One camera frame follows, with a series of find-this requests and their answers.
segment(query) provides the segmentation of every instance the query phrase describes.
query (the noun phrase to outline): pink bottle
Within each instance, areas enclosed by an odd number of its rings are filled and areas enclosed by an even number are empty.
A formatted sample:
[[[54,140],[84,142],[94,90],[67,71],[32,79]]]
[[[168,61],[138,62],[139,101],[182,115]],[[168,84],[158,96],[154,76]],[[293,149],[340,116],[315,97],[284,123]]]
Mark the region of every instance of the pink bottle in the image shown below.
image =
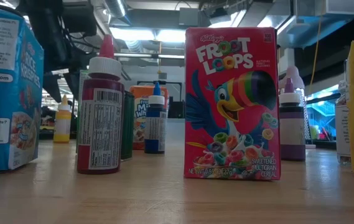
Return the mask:
[[[121,64],[113,59],[110,35],[100,54],[90,60],[83,84],[78,131],[77,172],[111,174],[120,170],[124,85],[119,82]]]

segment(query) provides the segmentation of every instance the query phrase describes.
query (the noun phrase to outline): barcode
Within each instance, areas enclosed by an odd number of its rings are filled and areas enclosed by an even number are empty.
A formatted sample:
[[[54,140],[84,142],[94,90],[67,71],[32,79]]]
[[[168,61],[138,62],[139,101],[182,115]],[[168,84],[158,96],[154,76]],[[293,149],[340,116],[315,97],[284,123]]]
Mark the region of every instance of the barcode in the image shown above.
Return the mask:
[[[119,94],[113,93],[111,91],[97,91],[96,101],[110,101],[113,103],[119,103]]]

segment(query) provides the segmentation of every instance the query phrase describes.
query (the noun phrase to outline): wooden table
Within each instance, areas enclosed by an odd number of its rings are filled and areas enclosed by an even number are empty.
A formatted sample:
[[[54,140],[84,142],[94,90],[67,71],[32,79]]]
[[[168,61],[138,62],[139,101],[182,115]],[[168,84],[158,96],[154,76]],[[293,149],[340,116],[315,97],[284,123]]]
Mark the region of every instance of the wooden table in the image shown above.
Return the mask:
[[[282,163],[282,180],[253,182],[184,179],[182,146],[83,175],[74,141],[41,141],[38,159],[0,173],[0,223],[354,223],[354,174],[335,151],[308,150]]]

